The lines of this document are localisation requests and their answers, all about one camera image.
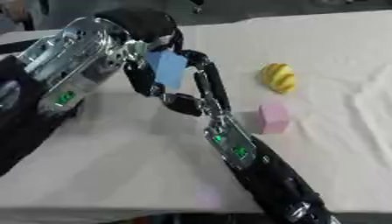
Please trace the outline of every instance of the pink cube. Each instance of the pink cube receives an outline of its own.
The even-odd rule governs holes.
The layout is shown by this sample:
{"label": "pink cube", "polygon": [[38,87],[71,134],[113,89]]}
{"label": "pink cube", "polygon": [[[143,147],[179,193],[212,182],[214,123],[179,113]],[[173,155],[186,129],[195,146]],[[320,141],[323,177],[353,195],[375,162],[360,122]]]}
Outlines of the pink cube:
{"label": "pink cube", "polygon": [[259,116],[263,134],[282,133],[289,125],[289,114],[281,103],[262,104]]}

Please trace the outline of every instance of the white table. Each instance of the white table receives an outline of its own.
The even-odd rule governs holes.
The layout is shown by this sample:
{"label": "white table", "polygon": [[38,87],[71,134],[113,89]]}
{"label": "white table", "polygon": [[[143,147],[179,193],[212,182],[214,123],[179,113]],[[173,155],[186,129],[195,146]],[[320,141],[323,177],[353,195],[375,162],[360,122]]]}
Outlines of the white table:
{"label": "white table", "polygon": [[[392,212],[392,12],[268,17],[182,27],[187,47],[220,68],[234,113],[280,101],[281,135],[261,136],[336,212]],[[0,42],[46,35],[10,33]],[[255,81],[290,64],[285,96]],[[196,94],[192,76],[184,92]],[[90,223],[154,211],[259,212],[204,140],[206,119],[171,112],[119,73],[0,178],[0,218]]]}

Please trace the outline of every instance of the yellow ball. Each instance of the yellow ball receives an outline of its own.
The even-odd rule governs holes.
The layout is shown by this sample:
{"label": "yellow ball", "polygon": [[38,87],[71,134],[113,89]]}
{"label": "yellow ball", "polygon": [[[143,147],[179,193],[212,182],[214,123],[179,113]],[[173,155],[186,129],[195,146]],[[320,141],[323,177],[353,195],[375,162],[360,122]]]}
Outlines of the yellow ball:
{"label": "yellow ball", "polygon": [[262,84],[280,93],[287,94],[297,85],[294,71],[287,64],[273,63],[265,66],[261,71]]}

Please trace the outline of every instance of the green led light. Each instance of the green led light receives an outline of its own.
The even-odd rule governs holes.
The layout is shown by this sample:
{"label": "green led light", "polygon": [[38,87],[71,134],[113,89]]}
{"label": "green led light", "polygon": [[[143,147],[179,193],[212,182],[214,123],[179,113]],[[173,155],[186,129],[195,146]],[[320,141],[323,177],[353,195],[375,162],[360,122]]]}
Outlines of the green led light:
{"label": "green led light", "polygon": [[62,94],[61,96],[59,96],[59,98],[57,98],[56,103],[60,104],[60,105],[66,105],[68,102],[70,102],[74,97],[76,96],[76,94],[73,91],[66,91],[64,94]]}
{"label": "green led light", "polygon": [[214,139],[217,143],[220,143],[222,141],[222,136],[215,136]]}
{"label": "green led light", "polygon": [[245,158],[248,155],[248,150],[243,147],[235,147],[233,148],[233,152],[237,155],[240,159]]}

